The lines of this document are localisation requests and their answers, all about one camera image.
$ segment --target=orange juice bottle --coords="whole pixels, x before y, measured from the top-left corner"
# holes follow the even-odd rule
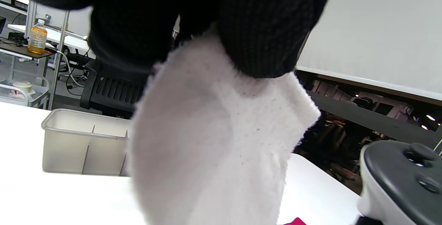
[[[48,31],[45,28],[45,21],[39,19],[37,24],[30,29],[29,52],[42,54],[45,51],[47,36]]]

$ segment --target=translucent plastic container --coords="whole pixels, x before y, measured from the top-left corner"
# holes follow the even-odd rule
[[[127,176],[130,120],[75,110],[53,110],[43,121],[43,170],[49,173]]]

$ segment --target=white cup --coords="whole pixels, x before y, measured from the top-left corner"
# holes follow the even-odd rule
[[[30,84],[30,82],[14,82],[12,85],[24,91],[25,93],[29,93],[32,89],[32,85]]]

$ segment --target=white sock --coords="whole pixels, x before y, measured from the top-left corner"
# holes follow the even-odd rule
[[[245,77],[215,31],[170,53],[137,107],[130,172],[149,225],[276,224],[287,159],[319,117],[293,73]]]

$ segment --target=black office chair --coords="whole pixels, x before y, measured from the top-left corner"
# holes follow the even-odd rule
[[[124,71],[100,60],[91,60],[85,68],[89,74],[80,107],[100,110],[103,115],[131,118],[134,103],[141,98],[149,74]]]
[[[6,24],[6,18],[3,16],[0,16],[0,33],[3,32],[3,28],[4,28],[5,24]]]

